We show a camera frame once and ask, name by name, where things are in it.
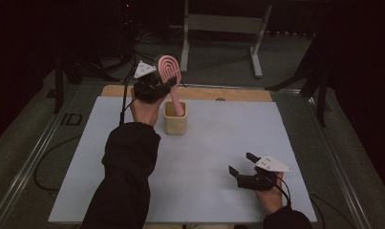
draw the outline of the metal frame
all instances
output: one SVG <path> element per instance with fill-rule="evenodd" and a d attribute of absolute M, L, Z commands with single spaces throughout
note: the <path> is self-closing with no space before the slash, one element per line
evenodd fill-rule
<path fill-rule="evenodd" d="M 307 107 L 310 113 L 314 113 L 316 110 L 316 103 L 314 102 L 312 97 L 303 97 L 308 102 Z M 340 185 L 341 191 L 343 192 L 343 196 L 347 201 L 348 207 L 353 215 L 353 220 L 356 224 L 356 228 L 358 229 L 371 229 L 372 226 L 365 214 L 365 211 L 359 201 L 359 197 L 351 184 L 351 180 L 347 176 L 347 172 L 345 172 L 344 166 L 341 163 L 338 153 L 335 151 L 332 140 L 330 139 L 329 133 L 324 129 L 316 115 L 312 116 L 311 120 L 314 124 L 315 129 L 321 135 L 321 139 L 323 143 L 327 147 L 327 156 L 332 164 L 332 170 L 337 177 L 338 184 Z"/>
<path fill-rule="evenodd" d="M 267 21 L 271 9 L 272 5 L 268 5 L 263 18 L 189 14 L 189 0 L 185 0 L 181 72 L 187 72 L 189 55 L 189 30 L 243 32 L 257 34 L 257 41 L 255 42 L 255 46 L 249 49 L 249 54 L 251 56 L 255 77 L 261 78 L 263 76 L 263 72 L 261 70 L 260 60 L 258 58 L 258 50 L 266 31 Z"/>
<path fill-rule="evenodd" d="M 73 87 L 69 88 L 66 97 L 68 101 L 71 101 L 74 98 L 76 91 L 76 87 L 75 89 L 73 89 Z M 25 164 L 20 168 L 19 172 L 13 179 L 11 186 L 8 188 L 7 193 L 1 200 L 0 228 L 3 227 L 4 223 L 8 219 L 8 216 L 10 215 L 14 205 L 16 204 L 17 200 L 19 200 L 20 195 L 22 194 L 23 190 L 26 187 L 26 184 L 31 178 L 35 166 L 37 165 L 42 155 L 45 153 L 56 129 L 59 126 L 59 123 L 62 120 L 64 111 L 68 104 L 69 103 L 61 104 L 61 110 L 59 109 L 60 112 L 53 115 L 42 136 L 39 138 L 35 147 L 32 149 L 31 154 L 28 156 L 28 159 L 26 160 Z"/>

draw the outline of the dark background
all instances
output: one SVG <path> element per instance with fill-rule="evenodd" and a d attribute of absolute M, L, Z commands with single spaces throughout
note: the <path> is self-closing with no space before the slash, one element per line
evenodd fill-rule
<path fill-rule="evenodd" d="M 123 8 L 126 3 L 131 9 Z M 260 17 L 258 9 L 265 8 L 252 1 L 214 3 L 211 10 L 207 1 L 191 1 L 190 11 Z M 56 52 L 95 63 L 102 56 L 123 56 L 132 48 L 125 32 L 129 18 L 170 39 L 169 25 L 182 25 L 182 14 L 183 2 L 176 0 L 0 1 L 0 135 L 42 88 Z M 301 68 L 323 61 L 333 44 L 329 85 L 385 183 L 385 1 L 333 8 L 326 1 L 279 3 L 267 30 L 316 34 Z"/>

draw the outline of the wooden edge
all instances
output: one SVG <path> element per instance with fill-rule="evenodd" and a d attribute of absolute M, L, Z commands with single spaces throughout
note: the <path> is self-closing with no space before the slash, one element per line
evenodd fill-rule
<path fill-rule="evenodd" d="M 129 86 L 127 96 L 131 96 Z M 201 99 L 216 100 L 224 99 L 229 101 L 253 101 L 253 102 L 272 102 L 272 97 L 268 91 L 247 90 L 247 89 L 220 89 L 220 88 L 178 88 L 180 99 Z M 101 96 L 123 97 L 123 85 L 107 85 L 103 88 Z"/>

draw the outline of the white metal stand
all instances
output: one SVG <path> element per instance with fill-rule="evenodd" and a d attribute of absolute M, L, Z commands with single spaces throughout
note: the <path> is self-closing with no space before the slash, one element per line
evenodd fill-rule
<path fill-rule="evenodd" d="M 189 14 L 189 0 L 185 0 L 181 72 L 187 72 L 189 55 L 189 30 L 243 32 L 258 35 L 255 46 L 251 47 L 249 52 L 251 55 L 255 77 L 261 78 L 263 73 L 261 71 L 260 61 L 258 58 L 258 50 L 264 37 L 264 33 L 267 27 L 267 20 L 269 18 L 271 9 L 272 5 L 268 5 L 263 18 Z"/>

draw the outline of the metal rail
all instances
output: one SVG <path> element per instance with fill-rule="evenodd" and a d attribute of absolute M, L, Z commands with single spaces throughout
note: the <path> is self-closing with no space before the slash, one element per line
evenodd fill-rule
<path fill-rule="evenodd" d="M 20 195 L 26 187 L 29 179 L 32 176 L 35 166 L 37 165 L 39 159 L 42 157 L 43 153 L 46 151 L 49 142 L 51 141 L 55 130 L 57 129 L 64 111 L 70 101 L 75 95 L 76 89 L 70 87 L 67 93 L 67 102 L 64 103 L 62 109 L 58 114 L 52 116 L 52 119 L 49 121 L 45 131 L 42 136 L 37 141 L 36 145 L 32 149 L 32 152 L 28 156 L 25 164 L 20 168 L 15 178 L 13 179 L 11 186 L 9 187 L 7 193 L 4 195 L 2 201 L 0 202 L 0 228 L 4 225 L 8 219 L 13 206 L 16 204 Z"/>
<path fill-rule="evenodd" d="M 313 101 L 313 99 L 309 98 L 309 101 L 307 101 L 306 104 L 309 112 L 315 114 L 315 102 Z M 341 191 L 343 192 L 344 198 L 347 201 L 350 211 L 353 214 L 353 219 L 356 224 L 356 228 L 371 229 L 372 226 L 365 215 L 365 212 L 361 206 L 361 203 L 359 202 L 359 198 L 356 194 L 356 191 L 351 185 L 351 181 L 344 170 L 341 160 L 332 145 L 332 140 L 329 137 L 329 133 L 327 133 L 326 129 L 321 127 L 319 121 L 316 118 L 316 115 L 312 115 L 311 121 L 315 129 L 322 136 L 321 138 L 323 139 L 324 144 L 328 149 L 328 158 L 330 160 L 330 163 L 332 164 L 332 170 L 337 178 L 338 184 L 340 185 Z"/>

